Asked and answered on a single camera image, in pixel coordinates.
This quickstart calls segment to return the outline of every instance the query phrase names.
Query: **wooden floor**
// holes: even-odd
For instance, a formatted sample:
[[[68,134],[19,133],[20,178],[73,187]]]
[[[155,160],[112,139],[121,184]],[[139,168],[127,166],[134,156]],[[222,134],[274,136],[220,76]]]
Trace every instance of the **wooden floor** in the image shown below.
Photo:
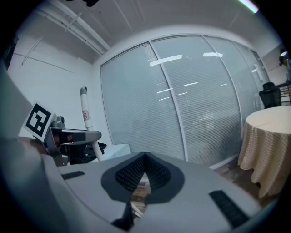
[[[231,161],[230,163],[215,170],[218,174],[223,176],[225,179],[238,185],[246,192],[248,192],[258,203],[265,207],[271,201],[273,201],[277,196],[258,198],[259,185],[251,182],[251,174],[253,170],[242,170],[237,165],[237,159]],[[132,202],[144,213],[146,210],[145,200],[146,196],[151,193],[151,188],[149,183],[143,183],[139,186],[132,194]]]

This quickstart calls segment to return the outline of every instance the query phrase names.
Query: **red label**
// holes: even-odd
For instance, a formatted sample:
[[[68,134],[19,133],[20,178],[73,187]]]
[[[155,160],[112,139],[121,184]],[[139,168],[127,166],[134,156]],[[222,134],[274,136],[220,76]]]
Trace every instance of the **red label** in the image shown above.
[[[87,121],[90,119],[88,111],[83,111],[83,118],[84,118],[84,121]]]

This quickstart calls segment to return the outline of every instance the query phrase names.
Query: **black metal rack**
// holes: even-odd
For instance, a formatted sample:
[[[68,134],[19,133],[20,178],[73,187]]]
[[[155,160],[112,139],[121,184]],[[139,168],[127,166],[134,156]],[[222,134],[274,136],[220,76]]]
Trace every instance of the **black metal rack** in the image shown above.
[[[291,105],[291,83],[282,83],[276,87],[280,88],[282,106]]]

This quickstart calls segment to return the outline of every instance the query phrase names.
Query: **round table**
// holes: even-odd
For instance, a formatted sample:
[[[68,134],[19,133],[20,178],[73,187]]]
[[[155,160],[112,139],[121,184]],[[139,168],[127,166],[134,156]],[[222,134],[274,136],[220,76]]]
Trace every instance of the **round table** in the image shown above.
[[[280,192],[291,169],[291,106],[264,109],[246,118],[238,165],[254,169],[251,181],[260,183],[260,198]]]

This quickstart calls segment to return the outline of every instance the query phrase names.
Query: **chair backrest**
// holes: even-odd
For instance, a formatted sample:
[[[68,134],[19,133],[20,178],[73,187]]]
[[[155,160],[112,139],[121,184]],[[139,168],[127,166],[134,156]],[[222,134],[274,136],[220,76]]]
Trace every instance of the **chair backrest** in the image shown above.
[[[260,98],[266,108],[281,106],[280,88],[274,83],[267,82],[263,84],[263,91],[259,92]]]

